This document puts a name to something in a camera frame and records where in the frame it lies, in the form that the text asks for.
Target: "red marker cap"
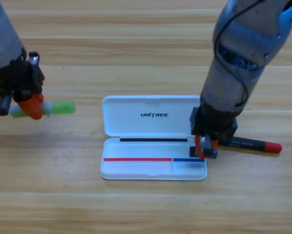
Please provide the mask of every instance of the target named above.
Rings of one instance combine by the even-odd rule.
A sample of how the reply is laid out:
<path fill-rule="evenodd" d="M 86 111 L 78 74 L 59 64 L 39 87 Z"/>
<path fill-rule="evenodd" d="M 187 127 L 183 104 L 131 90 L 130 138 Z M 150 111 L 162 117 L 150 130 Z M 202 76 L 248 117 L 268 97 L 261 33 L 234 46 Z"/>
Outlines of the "red marker cap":
<path fill-rule="evenodd" d="M 272 143 L 272 142 L 265 142 L 264 152 L 279 153 L 282 151 L 282 149 L 283 149 L 283 147 L 280 144 Z"/>

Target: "red line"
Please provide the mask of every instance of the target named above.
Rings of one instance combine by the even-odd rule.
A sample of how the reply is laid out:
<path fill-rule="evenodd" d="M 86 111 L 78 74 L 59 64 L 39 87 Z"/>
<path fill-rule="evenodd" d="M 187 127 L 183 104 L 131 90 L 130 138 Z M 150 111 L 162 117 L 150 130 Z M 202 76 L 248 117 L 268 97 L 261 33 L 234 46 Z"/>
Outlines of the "red line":
<path fill-rule="evenodd" d="M 104 161 L 172 161 L 172 158 L 169 157 L 163 157 L 163 158 L 152 158 L 152 157 L 139 157 L 139 158 L 133 158 L 133 157 L 108 157 L 104 158 Z"/>

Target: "green marker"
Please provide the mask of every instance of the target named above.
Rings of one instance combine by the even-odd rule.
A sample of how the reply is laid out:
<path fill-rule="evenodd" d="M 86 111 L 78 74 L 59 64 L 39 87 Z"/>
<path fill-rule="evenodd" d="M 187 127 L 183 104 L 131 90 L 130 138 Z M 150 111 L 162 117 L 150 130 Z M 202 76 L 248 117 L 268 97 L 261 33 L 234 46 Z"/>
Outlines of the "green marker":
<path fill-rule="evenodd" d="M 73 114 L 76 111 L 72 101 L 46 101 L 42 102 L 41 106 L 43 116 Z M 12 118 L 28 117 L 17 104 L 10 106 L 9 116 Z"/>

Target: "black marker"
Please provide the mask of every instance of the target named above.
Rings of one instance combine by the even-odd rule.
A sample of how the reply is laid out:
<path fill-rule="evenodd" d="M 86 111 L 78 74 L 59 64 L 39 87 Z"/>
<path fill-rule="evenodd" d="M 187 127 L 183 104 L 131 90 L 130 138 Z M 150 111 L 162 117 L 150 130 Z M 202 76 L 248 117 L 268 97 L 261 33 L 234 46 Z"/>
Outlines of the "black marker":
<path fill-rule="evenodd" d="M 261 141 L 261 140 L 252 140 L 252 139 L 241 138 L 241 137 L 221 139 L 219 140 L 218 144 L 233 147 L 233 148 L 256 150 L 256 151 L 269 152 L 269 153 L 279 153 L 283 149 L 283 147 L 277 143 Z"/>

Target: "unitree logo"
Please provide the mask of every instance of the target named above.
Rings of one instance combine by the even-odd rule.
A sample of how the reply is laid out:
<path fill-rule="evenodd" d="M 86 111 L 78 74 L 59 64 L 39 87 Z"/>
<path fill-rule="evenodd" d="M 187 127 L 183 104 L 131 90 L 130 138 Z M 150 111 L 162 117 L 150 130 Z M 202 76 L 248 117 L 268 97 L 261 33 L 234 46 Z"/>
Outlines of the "unitree logo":
<path fill-rule="evenodd" d="M 141 113 L 142 117 L 168 117 L 169 114 L 159 114 L 159 113 Z"/>

